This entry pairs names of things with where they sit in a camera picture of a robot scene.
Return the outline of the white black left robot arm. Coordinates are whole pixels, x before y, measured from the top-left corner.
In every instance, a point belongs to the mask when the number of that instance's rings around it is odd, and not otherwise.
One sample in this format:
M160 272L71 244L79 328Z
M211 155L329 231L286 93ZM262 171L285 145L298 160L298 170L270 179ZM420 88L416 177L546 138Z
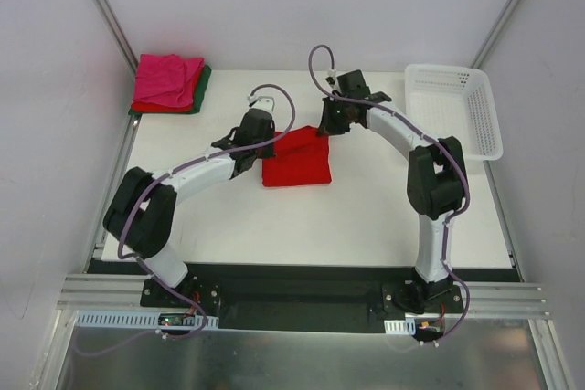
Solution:
M134 167L124 175L102 220L104 228L131 250L147 272L161 280L162 296L176 307L199 299L195 279L170 244L176 208L214 184L247 172L258 159L274 156L271 100L250 106L239 126L210 145L191 164L161 174Z

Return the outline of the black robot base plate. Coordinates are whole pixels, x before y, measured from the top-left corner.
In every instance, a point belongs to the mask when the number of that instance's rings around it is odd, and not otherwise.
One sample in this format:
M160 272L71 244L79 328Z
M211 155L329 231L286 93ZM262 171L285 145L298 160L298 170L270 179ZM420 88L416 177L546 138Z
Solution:
M451 280L425 288L413 269L190 263L177 295L153 279L145 308L179 311L196 302L222 329L277 332L382 333L407 316L444 320L464 310Z

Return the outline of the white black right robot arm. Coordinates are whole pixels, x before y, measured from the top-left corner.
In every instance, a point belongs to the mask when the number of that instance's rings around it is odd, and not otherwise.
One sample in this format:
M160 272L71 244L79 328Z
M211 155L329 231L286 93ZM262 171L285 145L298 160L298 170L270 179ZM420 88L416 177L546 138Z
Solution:
M419 216L419 249L412 279L392 294L394 306L422 314L435 310L452 286L450 227L469 205L463 148L454 137L434 139L410 121L384 92L372 92L360 70L326 78L318 134L341 135L360 124L407 161L407 198Z

